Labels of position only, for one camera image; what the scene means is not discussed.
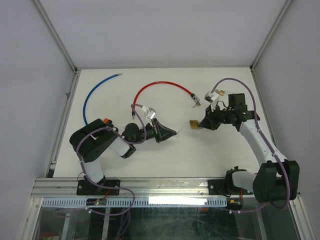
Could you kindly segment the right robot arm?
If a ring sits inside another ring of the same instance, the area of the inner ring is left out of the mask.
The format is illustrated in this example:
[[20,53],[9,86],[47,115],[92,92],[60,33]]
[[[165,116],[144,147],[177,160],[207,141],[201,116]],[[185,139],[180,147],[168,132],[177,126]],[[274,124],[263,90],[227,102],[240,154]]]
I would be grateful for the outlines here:
[[227,170],[218,191],[223,195],[237,194],[240,190],[253,193],[259,203],[291,201],[297,197],[300,166],[295,160],[288,160],[273,143],[269,142],[262,129],[256,124],[260,118],[249,110],[245,94],[228,96],[228,106],[219,107],[219,94],[205,95],[210,105],[205,110],[199,129],[215,131],[221,125],[232,125],[244,137],[253,151],[258,164],[257,173],[235,167]]

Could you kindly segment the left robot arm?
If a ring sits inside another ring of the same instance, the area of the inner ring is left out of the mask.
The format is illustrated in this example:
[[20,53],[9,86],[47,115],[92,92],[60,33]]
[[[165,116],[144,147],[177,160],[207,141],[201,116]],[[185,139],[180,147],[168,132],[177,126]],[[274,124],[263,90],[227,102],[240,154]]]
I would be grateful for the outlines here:
[[110,149],[121,158],[129,158],[135,151],[135,145],[154,139],[157,143],[168,140],[178,133],[156,118],[141,128],[136,123],[125,126],[122,134],[109,119],[100,118],[74,132],[69,138],[73,150],[79,157],[87,188],[93,194],[100,194],[105,188],[105,175],[99,157]]

